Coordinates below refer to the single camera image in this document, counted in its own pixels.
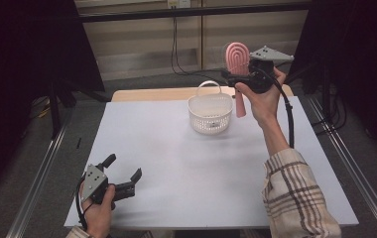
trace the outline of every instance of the white basket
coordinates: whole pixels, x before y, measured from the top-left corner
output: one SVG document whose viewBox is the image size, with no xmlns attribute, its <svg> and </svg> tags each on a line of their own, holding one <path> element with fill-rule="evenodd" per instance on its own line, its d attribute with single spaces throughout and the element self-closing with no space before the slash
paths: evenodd
<svg viewBox="0 0 377 238">
<path fill-rule="evenodd" d="M 206 84 L 215 84 L 219 93 L 198 95 L 198 91 Z M 195 96 L 188 100 L 188 112 L 191 126 L 201 134 L 215 135 L 229 125 L 232 112 L 232 97 L 222 93 L 219 84 L 209 80 L 203 82 L 197 89 Z"/>
</svg>

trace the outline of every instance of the metal rail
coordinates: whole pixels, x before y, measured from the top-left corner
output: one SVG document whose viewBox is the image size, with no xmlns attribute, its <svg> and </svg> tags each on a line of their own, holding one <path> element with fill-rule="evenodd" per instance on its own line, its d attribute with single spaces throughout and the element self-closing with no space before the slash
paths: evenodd
<svg viewBox="0 0 377 238">
<path fill-rule="evenodd" d="M 33 23 L 92 23 L 111 22 L 155 18 L 174 18 L 210 15 L 228 15 L 243 13 L 264 13 L 264 12 L 287 12 L 301 11 L 317 7 L 340 6 L 344 4 L 340 1 L 330 2 L 297 2 L 278 4 L 258 4 L 230 7 L 201 7 L 201 8 L 181 8 L 181 9 L 161 9 L 151 11 L 123 12 L 123 13 L 103 13 L 103 14 L 81 14 L 79 16 L 51 16 L 51 17 L 31 17 Z"/>
<path fill-rule="evenodd" d="M 319 104 L 319 102 L 315 98 L 312 98 L 309 99 L 309 104 L 312 107 L 315 116 L 318 118 L 318 120 L 322 120 L 324 115 L 321 112 L 322 107 Z M 331 131 L 330 133 L 327 133 L 328 138 L 333 144 L 333 147 L 338 152 L 340 158 L 342 159 L 347 170 L 349 171 L 349 174 L 352 176 L 356 186 L 358 187 L 369 208 L 371 209 L 375 218 L 377 219 L 377 193 L 375 192 L 371 184 L 368 182 L 362 170 L 359 169 L 358 164 L 355 162 L 352 155 L 346 148 L 339 134 L 334 130 L 334 127 L 330 124 L 327 124 L 326 122 L 322 123 L 322 126 L 324 130 Z"/>
<path fill-rule="evenodd" d="M 30 190 L 21 205 L 21 208 L 16 214 L 15 220 L 13 221 L 6 238 L 20 238 L 24 235 L 25 229 L 27 228 L 28 222 L 43 189 L 47 175 L 50 171 L 50 168 L 52 167 L 54 159 L 56 158 L 60 144 L 62 143 L 65 133 L 65 127 L 71 120 L 72 112 L 73 108 L 70 108 L 67 111 L 64 123 L 60 131 L 58 132 L 57 136 L 50 142 L 49 148 L 46 152 L 46 155 L 44 156 L 43 162 L 41 163 L 40 169 L 38 170 L 37 175 L 34 178 Z"/>
</svg>

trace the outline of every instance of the pink toy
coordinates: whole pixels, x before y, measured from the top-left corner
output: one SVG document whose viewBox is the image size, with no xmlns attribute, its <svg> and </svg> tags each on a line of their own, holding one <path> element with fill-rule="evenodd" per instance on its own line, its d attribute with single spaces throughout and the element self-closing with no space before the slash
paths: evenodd
<svg viewBox="0 0 377 238">
<path fill-rule="evenodd" d="M 248 61 L 250 61 L 250 52 L 247 47 L 241 43 L 231 43 L 226 48 L 226 68 L 233 74 L 247 75 Z M 235 89 L 235 106 L 237 117 L 245 116 L 245 106 L 242 93 Z"/>
</svg>

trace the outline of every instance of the white tabletop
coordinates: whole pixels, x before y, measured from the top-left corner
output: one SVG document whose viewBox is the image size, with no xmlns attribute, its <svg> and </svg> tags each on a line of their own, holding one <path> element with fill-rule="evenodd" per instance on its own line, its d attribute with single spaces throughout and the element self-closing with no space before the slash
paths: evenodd
<svg viewBox="0 0 377 238">
<path fill-rule="evenodd" d="M 296 149 L 314 171 L 329 212 L 340 225 L 357 224 L 353 210 L 297 97 Z M 278 118 L 288 136 L 281 99 Z M 269 158 L 251 113 L 236 118 L 217 136 L 189 124 L 186 100 L 108 103 L 88 164 L 117 160 L 105 170 L 109 181 L 128 181 L 143 171 L 136 196 L 116 202 L 112 226 L 121 229 L 237 229 L 268 227 L 261 197 Z M 78 225 L 74 203 L 64 226 Z"/>
</svg>

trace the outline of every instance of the black cable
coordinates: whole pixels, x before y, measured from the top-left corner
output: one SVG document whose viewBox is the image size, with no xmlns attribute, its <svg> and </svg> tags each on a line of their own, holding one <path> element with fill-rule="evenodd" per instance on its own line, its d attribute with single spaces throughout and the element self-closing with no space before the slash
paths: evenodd
<svg viewBox="0 0 377 238">
<path fill-rule="evenodd" d="M 82 227 L 86 230 L 87 223 L 86 223 L 86 219 L 84 218 L 84 214 L 80 210 L 80 200 L 79 200 L 80 185 L 83 183 L 85 176 L 86 176 L 86 172 L 83 174 L 83 176 L 80 178 L 79 182 L 77 183 L 74 199 L 76 203 L 77 215 L 79 216 L 79 222 L 80 224 L 82 224 Z"/>
<path fill-rule="evenodd" d="M 93 205 L 93 201 L 90 203 L 90 205 L 88 207 L 86 207 L 86 209 L 84 209 L 83 211 L 83 216 L 84 214 L 86 213 L 86 211 Z"/>
<path fill-rule="evenodd" d="M 337 123 L 338 123 L 338 121 L 340 120 L 340 113 L 339 113 L 339 116 L 338 116 L 336 122 L 333 123 L 333 124 L 331 125 L 330 128 L 328 128 L 328 126 L 327 126 L 327 129 L 324 129 L 323 131 L 320 131 L 320 132 L 316 132 L 315 134 L 316 134 L 317 136 L 320 136 L 320 135 L 325 134 L 325 133 L 332 133 L 332 132 L 334 132 L 334 131 L 337 131 L 337 130 L 341 129 L 341 128 L 346 124 L 346 121 L 347 121 L 347 110 L 346 110 L 346 106 L 345 106 L 345 104 L 344 104 L 344 101 L 341 99 L 341 97 L 339 97 L 339 98 L 340 98 L 340 101 L 341 101 L 341 103 L 342 103 L 342 107 L 343 107 L 343 115 L 344 115 L 344 116 L 343 116 L 343 121 L 342 121 L 342 123 L 341 123 L 339 126 L 336 126 Z"/>
<path fill-rule="evenodd" d="M 282 97 L 285 101 L 285 108 L 287 109 L 287 115 L 288 115 L 288 128 L 289 128 L 289 144 L 291 148 L 294 148 L 294 116 L 293 116 L 293 106 L 290 103 L 290 100 L 288 99 L 287 94 L 285 93 L 284 89 L 282 89 L 281 83 L 279 83 L 278 79 L 276 79 L 274 76 L 269 75 L 267 72 L 260 68 L 256 68 L 257 70 L 261 71 L 266 78 L 269 78 L 272 80 L 272 83 L 278 88 L 278 90 L 281 92 Z"/>
<path fill-rule="evenodd" d="M 338 98 L 338 94 L 334 94 L 334 99 L 333 99 L 333 102 L 332 103 L 332 108 L 330 109 L 331 112 L 330 112 L 330 115 L 328 117 L 324 117 L 323 119 L 317 121 L 317 122 L 312 122 L 312 126 L 316 126 L 316 125 L 319 125 L 321 123 L 325 123 L 325 122 L 328 122 L 328 123 L 331 123 L 333 121 L 333 118 L 335 116 L 337 116 L 337 119 L 336 119 L 336 123 L 337 121 L 339 120 L 339 113 L 338 113 L 338 107 L 337 107 L 337 98 Z"/>
<path fill-rule="evenodd" d="M 206 72 L 206 71 L 221 71 L 220 69 L 198 70 L 198 71 L 193 71 L 193 72 L 187 72 L 187 71 L 185 71 L 185 70 L 182 69 L 182 67 L 180 66 L 180 63 L 179 63 L 178 47 L 177 47 L 177 18 L 173 18 L 173 20 L 174 20 L 173 49 L 171 51 L 171 68 L 172 68 L 173 72 L 176 75 L 179 75 L 179 76 L 187 76 L 187 75 L 202 76 L 202 77 L 206 77 L 208 79 L 220 82 L 223 85 L 228 85 L 228 83 L 226 81 L 224 81 L 224 80 L 220 80 L 220 79 L 213 78 L 211 76 L 200 74 L 200 72 Z M 174 57 L 176 57 L 177 67 L 182 72 L 176 72 L 176 70 L 174 69 Z"/>
</svg>

